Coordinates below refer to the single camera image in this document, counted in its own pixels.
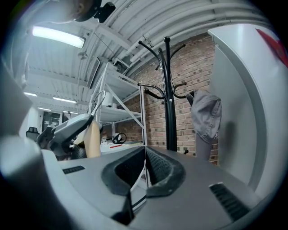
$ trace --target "ceiling light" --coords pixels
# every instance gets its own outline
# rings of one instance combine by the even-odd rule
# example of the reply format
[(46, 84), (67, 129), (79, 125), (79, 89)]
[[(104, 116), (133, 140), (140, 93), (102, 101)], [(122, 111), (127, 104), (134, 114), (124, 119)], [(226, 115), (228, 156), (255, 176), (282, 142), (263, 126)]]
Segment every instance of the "ceiling light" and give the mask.
[(62, 98), (53, 97), (53, 99), (54, 99), (54, 100), (58, 100), (58, 101), (70, 102), (70, 103), (77, 104), (76, 101), (66, 100), (66, 99), (62, 99)]
[(80, 49), (83, 48), (83, 45), (85, 43), (84, 38), (45, 27), (33, 27), (32, 34), (36, 37), (48, 38), (69, 45), (73, 45)]
[(40, 108), (40, 107), (38, 107), (38, 109), (40, 109), (40, 110), (47, 110), (47, 111), (51, 111), (50, 109), (44, 109), (44, 108)]
[[(68, 111), (63, 111), (63, 113), (68, 113)], [(71, 114), (78, 114), (78, 113), (74, 113), (74, 112), (70, 112)]]
[(27, 92), (24, 92), (26, 95), (30, 95), (30, 96), (34, 96), (34, 97), (37, 97), (37, 95), (36, 94), (34, 94), (34, 93), (27, 93)]

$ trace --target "red brick wall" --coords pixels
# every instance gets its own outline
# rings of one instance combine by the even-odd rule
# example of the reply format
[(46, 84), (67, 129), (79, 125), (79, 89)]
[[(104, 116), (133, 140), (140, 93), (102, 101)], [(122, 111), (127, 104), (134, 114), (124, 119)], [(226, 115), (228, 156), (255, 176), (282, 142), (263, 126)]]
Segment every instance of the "red brick wall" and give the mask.
[[(179, 87), (177, 94), (184, 95), (194, 89), (206, 89), (210, 83), (210, 77), (213, 68), (215, 45), (208, 34), (198, 35), (183, 41), (186, 44), (171, 60), (171, 72), (174, 85), (187, 82), (186, 86)], [(171, 53), (180, 44), (171, 48)], [(143, 81), (146, 84), (153, 84), (162, 88), (162, 77), (160, 70), (155, 68), (158, 62), (155, 58), (137, 69), (132, 76), (135, 81)], [(157, 90), (150, 89), (153, 93), (159, 95)], [(161, 100), (155, 99), (149, 95), (144, 95), (146, 128), (148, 145), (157, 147), (166, 147), (166, 128), (164, 105)], [(140, 98), (135, 97), (125, 103), (125, 105), (135, 112), (140, 112)], [(177, 123), (177, 150), (184, 152), (189, 150), (189, 155), (195, 155), (195, 131), (191, 120), (191, 106), (187, 99), (175, 98), (175, 112)], [(119, 123), (117, 132), (124, 132), (128, 140), (141, 141), (142, 132), (140, 126), (135, 121)], [(211, 152), (211, 161), (217, 164), (218, 145), (213, 146)]]

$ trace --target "white ceiling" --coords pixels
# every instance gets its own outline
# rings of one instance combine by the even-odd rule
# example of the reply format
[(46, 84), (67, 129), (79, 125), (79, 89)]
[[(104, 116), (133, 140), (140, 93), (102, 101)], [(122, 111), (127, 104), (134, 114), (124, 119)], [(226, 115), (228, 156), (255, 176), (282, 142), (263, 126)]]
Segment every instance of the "white ceiling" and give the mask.
[[(128, 75), (152, 56), (138, 40), (157, 50), (162, 39), (171, 37), (171, 45), (191, 36), (207, 32), (211, 27), (229, 23), (251, 22), (267, 25), (267, 20), (250, 3), (242, 0), (112, 0), (116, 10), (99, 24), (96, 19), (69, 24), (42, 26), (86, 38), (82, 49), (33, 37), (29, 53), (29, 75), (26, 92), (35, 106), (53, 111), (85, 113), (93, 89), (86, 87), (97, 57), (120, 58), (132, 64)], [(77, 55), (86, 52), (88, 58)], [(74, 105), (52, 99), (60, 97), (77, 101)]]

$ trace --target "desk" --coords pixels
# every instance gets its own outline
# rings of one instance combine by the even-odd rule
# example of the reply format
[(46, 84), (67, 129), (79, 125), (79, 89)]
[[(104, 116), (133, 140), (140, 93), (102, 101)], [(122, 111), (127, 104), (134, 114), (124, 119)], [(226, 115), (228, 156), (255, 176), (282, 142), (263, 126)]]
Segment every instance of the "desk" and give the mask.
[(130, 148), (137, 147), (137, 146), (144, 146), (142, 143), (140, 143), (139, 145), (133, 145), (133, 146), (123, 146), (122, 145), (122, 146), (110, 149), (110, 147), (118, 146), (118, 145), (120, 145), (120, 144), (109, 143), (109, 144), (106, 145), (106, 144), (101, 143), (101, 145), (100, 145), (101, 154), (102, 155), (106, 155), (106, 154), (115, 153), (115, 152), (118, 152), (118, 151), (130, 149)]

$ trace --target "black coat rack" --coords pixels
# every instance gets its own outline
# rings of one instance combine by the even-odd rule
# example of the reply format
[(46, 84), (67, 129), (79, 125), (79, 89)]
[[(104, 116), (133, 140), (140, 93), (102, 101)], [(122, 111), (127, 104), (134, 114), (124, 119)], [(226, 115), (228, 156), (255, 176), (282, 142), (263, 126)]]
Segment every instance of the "black coat rack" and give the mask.
[(170, 55), (170, 38), (165, 37), (164, 42), (166, 45), (166, 60), (164, 58), (163, 51), (161, 48), (158, 49), (160, 56), (159, 57), (151, 48), (143, 44), (142, 41), (138, 42), (140, 45), (144, 46), (147, 50), (149, 50), (158, 60), (159, 65), (157, 66), (156, 70), (158, 70), (159, 67), (161, 69), (163, 80), (163, 91), (155, 85), (142, 84), (142, 83), (138, 83), (138, 85), (154, 88), (160, 92), (161, 96), (158, 96), (150, 92), (150, 90), (147, 88), (144, 90), (144, 92), (149, 94), (150, 96), (159, 100), (163, 100), (162, 104), (164, 104), (165, 107), (165, 121), (166, 121), (166, 147), (168, 150), (177, 151), (176, 115), (175, 115), (174, 97), (186, 98), (186, 96), (177, 95), (175, 93), (175, 90), (180, 86), (187, 85), (187, 83), (184, 82), (174, 86), (173, 79), (171, 76), (170, 60), (175, 55), (175, 53), (177, 53), (180, 49), (185, 47), (185, 44), (180, 46)]

